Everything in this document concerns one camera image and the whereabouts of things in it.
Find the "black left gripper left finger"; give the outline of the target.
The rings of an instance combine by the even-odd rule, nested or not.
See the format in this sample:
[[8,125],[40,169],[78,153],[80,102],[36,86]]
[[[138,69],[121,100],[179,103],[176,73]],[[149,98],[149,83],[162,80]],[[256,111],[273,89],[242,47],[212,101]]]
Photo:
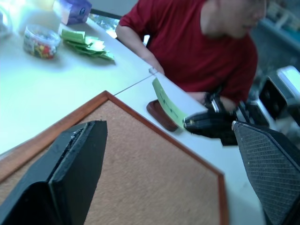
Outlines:
[[100,178],[106,140],[104,120],[62,132],[1,205],[1,224],[82,225]]

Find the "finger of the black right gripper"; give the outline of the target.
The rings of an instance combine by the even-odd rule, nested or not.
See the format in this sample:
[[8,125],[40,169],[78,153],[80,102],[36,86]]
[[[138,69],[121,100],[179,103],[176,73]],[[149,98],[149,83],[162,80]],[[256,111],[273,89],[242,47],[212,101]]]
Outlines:
[[193,115],[187,116],[185,118],[185,122],[190,121],[199,121],[199,120],[206,120],[206,119],[217,119],[217,120],[226,120],[226,121],[232,121],[233,116],[226,112],[201,112],[201,113],[195,113]]
[[195,135],[202,135],[208,138],[218,138],[222,141],[235,141],[232,131],[234,116],[198,116],[184,119],[184,128]]

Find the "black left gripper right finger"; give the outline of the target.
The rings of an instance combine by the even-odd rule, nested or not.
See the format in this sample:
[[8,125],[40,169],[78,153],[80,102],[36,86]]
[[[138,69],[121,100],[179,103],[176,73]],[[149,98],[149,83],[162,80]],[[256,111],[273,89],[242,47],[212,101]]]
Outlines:
[[282,133],[232,124],[248,180],[269,225],[300,223],[300,151]]

